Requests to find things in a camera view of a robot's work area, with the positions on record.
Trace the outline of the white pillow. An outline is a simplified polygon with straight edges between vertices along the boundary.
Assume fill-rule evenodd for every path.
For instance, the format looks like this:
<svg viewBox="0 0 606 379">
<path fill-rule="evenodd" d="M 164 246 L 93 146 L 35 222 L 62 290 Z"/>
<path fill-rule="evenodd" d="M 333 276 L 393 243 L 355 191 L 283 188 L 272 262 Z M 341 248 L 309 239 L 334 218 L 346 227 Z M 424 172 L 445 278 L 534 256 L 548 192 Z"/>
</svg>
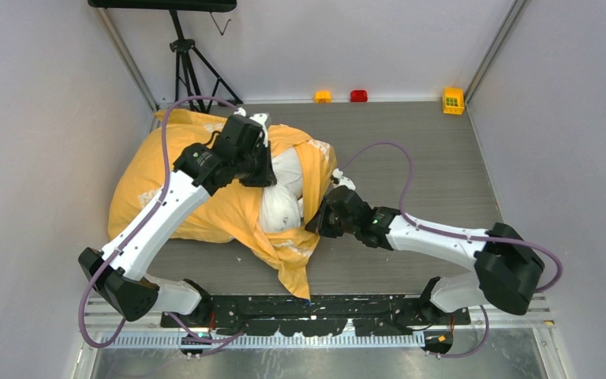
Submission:
<svg viewBox="0 0 606 379">
<path fill-rule="evenodd" d="M 263 190 L 258 224 L 265 233 L 281 233 L 300 227 L 303 218 L 303 174 L 295 148 L 272 160 L 276 183 Z"/>
</svg>

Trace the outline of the orange pillowcase with white print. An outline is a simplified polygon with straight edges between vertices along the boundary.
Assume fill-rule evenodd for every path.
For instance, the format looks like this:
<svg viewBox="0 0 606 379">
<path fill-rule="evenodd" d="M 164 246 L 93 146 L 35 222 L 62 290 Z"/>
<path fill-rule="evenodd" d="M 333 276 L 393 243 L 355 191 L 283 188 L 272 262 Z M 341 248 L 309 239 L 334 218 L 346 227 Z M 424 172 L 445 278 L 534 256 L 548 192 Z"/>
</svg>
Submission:
<svg viewBox="0 0 606 379">
<path fill-rule="evenodd" d="M 162 186 L 163 157 L 177 159 L 183 148 L 209 140 L 225 121 L 220 116 L 175 109 L 166 121 L 166 151 L 162 150 L 159 130 L 144 139 L 114 191 L 107 221 L 109 239 L 116 238 Z M 282 124 L 270 126 L 268 139 L 272 159 L 288 148 L 295 148 L 301 161 L 304 207 L 301 226 L 281 233 L 265 233 L 258 224 L 265 188 L 245 187 L 233 181 L 190 214 L 172 236 L 215 244 L 238 241 L 277 271 L 288 292 L 308 299 L 306 266 L 320 237 L 307 232 L 305 225 L 316 214 L 331 184 L 331 175 L 337 167 L 336 154 L 327 142 Z"/>
</svg>

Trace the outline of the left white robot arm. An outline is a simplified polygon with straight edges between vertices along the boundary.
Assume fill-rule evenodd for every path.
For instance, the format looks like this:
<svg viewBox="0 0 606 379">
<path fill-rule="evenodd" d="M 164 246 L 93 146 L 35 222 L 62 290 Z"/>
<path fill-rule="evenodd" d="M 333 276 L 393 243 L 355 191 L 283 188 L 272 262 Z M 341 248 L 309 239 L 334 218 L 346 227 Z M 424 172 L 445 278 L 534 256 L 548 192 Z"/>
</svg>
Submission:
<svg viewBox="0 0 606 379">
<path fill-rule="evenodd" d="M 209 304 L 188 280 L 174 282 L 147 270 L 181 223 L 215 192 L 238 180 L 247 187 L 275 184 L 267 113 L 231 115 L 209 144 L 184 148 L 154 198 L 116 238 L 78 257 L 90 288 L 127 321 L 149 312 L 174 312 L 193 327 L 210 317 Z"/>
</svg>

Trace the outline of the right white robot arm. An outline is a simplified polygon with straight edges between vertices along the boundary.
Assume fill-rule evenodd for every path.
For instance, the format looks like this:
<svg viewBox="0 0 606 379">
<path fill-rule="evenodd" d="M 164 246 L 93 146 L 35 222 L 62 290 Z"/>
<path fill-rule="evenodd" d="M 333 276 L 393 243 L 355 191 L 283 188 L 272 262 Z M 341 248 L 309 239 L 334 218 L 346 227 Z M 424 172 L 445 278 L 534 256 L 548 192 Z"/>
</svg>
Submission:
<svg viewBox="0 0 606 379">
<path fill-rule="evenodd" d="M 327 238 L 349 234 L 367 247 L 423 253 L 464 268 L 461 275 L 434 276 L 426 284 L 417 312 L 429 324 L 469 306 L 524 315 L 544 271 L 533 247 L 507 224 L 463 229 L 417 220 L 396 208 L 372 207 L 344 184 L 324 196 L 305 229 Z"/>
</svg>

